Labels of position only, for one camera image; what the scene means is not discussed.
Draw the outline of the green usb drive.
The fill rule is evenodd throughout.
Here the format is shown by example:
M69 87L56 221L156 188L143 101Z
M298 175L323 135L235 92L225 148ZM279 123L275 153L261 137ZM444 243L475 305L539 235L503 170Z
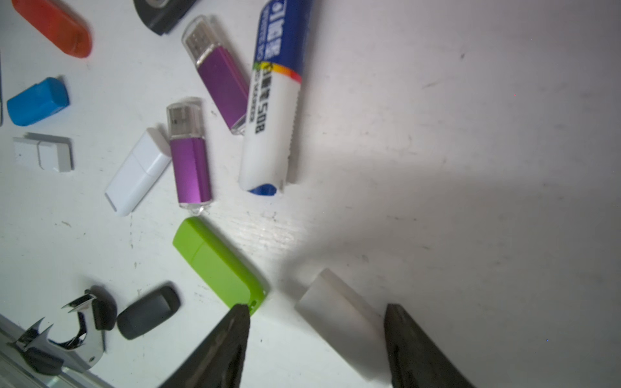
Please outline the green usb drive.
M260 279L199 217L181 223L172 245L227 307L243 304L254 314L264 302Z

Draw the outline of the translucent white usb drive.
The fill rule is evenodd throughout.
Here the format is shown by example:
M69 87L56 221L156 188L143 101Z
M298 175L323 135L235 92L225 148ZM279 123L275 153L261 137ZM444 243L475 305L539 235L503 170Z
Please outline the translucent white usb drive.
M363 379L390 382L383 317L336 273L325 268L295 310Z

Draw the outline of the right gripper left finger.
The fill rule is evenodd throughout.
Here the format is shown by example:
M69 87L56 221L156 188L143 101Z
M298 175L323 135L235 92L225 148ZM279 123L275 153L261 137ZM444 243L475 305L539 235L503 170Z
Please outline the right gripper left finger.
M247 305L233 306L163 387L240 386L250 331Z

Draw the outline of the blue usb drive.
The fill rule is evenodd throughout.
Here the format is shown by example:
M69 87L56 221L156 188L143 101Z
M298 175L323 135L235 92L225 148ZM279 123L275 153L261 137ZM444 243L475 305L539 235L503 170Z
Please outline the blue usb drive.
M70 105L65 84L59 79L47 78L10 98L7 111L17 126L30 126L46 119Z

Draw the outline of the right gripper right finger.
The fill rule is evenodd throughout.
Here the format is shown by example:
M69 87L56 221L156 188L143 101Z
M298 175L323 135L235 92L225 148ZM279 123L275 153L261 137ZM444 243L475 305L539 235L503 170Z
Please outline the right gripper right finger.
M401 305L387 306L384 334L394 387L473 387Z

